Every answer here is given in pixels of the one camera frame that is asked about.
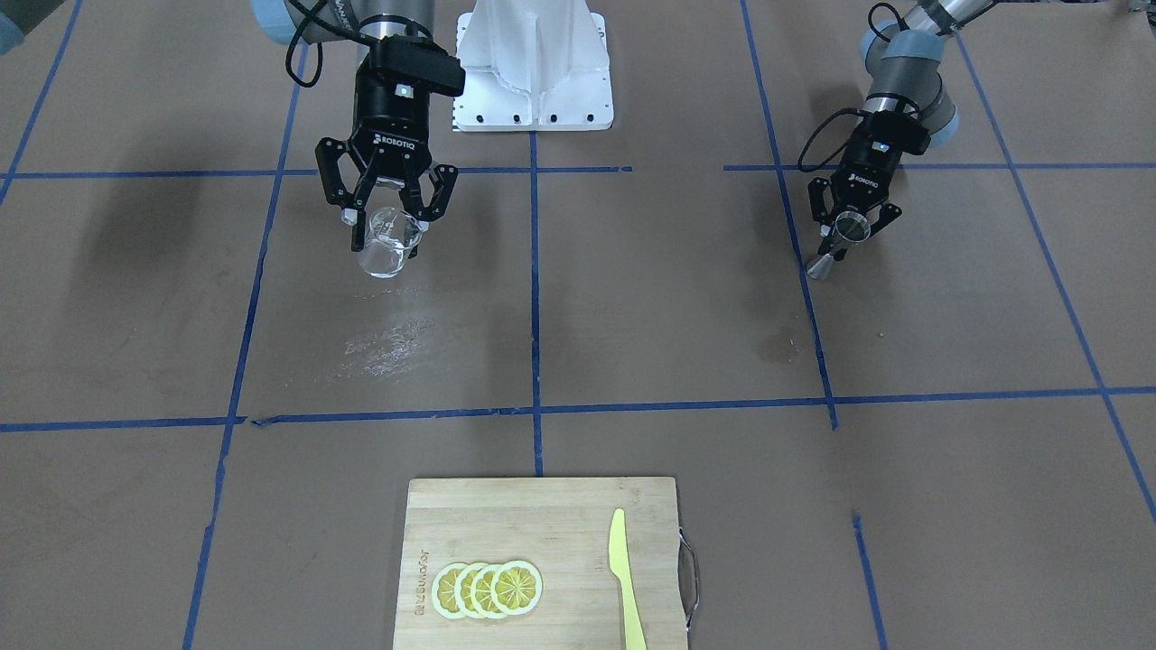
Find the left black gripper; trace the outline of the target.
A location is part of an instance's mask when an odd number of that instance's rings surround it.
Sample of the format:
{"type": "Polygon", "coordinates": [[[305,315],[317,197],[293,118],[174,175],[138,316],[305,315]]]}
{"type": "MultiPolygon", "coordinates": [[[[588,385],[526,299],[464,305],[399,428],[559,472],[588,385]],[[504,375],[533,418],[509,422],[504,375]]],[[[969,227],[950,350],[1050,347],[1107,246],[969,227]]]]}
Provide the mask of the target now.
{"type": "Polygon", "coordinates": [[[830,180],[814,177],[806,185],[813,222],[818,226],[820,236],[827,237],[833,223],[831,209],[827,206],[827,189],[833,194],[833,213],[854,210],[867,217],[879,209],[879,217],[870,224],[870,238],[875,238],[887,227],[901,217],[903,209],[885,202],[890,197],[890,183],[895,173],[892,155],[843,155],[830,180]]]}

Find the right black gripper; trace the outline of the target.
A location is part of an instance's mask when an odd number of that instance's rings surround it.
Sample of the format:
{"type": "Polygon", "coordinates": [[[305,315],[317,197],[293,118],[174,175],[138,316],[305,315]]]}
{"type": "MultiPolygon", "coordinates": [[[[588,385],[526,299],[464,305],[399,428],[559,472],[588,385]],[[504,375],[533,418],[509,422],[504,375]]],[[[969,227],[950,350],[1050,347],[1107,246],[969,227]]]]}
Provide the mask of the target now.
{"type": "Polygon", "coordinates": [[[381,177],[402,190],[402,209],[409,217],[423,226],[445,217],[460,170],[433,162],[429,152],[429,104],[437,88],[428,75],[358,71],[350,139],[347,142],[323,136],[314,145],[323,193],[329,205],[341,209],[344,226],[358,226],[368,189],[381,177]],[[346,157],[360,170],[351,189],[347,189],[341,173],[341,160],[346,157]],[[429,178],[433,189],[427,204],[422,178],[429,178]]]}

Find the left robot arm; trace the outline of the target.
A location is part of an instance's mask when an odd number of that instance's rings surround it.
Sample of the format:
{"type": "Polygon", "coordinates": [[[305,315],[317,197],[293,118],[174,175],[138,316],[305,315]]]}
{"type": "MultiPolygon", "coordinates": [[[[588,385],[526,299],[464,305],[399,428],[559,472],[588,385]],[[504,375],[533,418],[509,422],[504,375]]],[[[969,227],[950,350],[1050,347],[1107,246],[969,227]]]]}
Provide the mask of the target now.
{"type": "Polygon", "coordinates": [[[870,23],[860,44],[870,91],[861,108],[835,111],[813,133],[820,135],[839,116],[858,119],[833,152],[842,160],[833,173],[806,186],[812,219],[822,236],[818,254],[839,260],[846,248],[870,239],[901,217],[901,207],[889,201],[901,156],[921,156],[958,130],[958,110],[940,74],[946,42],[995,5],[918,1],[905,14],[891,3],[872,6],[875,12],[892,12],[892,20],[870,23]]]}

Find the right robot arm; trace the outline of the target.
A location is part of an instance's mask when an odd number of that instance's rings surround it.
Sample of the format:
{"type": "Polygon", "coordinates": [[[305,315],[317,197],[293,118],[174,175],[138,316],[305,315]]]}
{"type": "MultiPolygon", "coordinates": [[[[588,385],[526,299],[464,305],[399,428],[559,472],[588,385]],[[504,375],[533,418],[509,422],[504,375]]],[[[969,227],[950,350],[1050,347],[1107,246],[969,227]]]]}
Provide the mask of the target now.
{"type": "Polygon", "coordinates": [[[433,95],[459,98],[466,73],[461,62],[433,40],[430,1],[253,1],[255,23],[286,47],[286,71],[294,50],[326,42],[355,42],[363,50],[355,75],[351,132],[314,145],[325,199],[342,210],[363,246],[368,206],[375,189],[394,189],[405,214],[420,223],[444,217],[458,170],[429,152],[433,95]]]}

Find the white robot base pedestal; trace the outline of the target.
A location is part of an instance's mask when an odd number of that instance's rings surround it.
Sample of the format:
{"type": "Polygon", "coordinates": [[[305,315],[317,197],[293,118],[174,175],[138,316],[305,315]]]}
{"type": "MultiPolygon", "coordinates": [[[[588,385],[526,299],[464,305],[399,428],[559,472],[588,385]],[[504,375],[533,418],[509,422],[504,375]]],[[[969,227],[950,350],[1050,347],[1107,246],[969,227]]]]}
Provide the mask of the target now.
{"type": "Polygon", "coordinates": [[[461,14],[466,73],[455,132],[610,130],[612,58],[603,15],[585,1],[479,1],[461,14]]]}

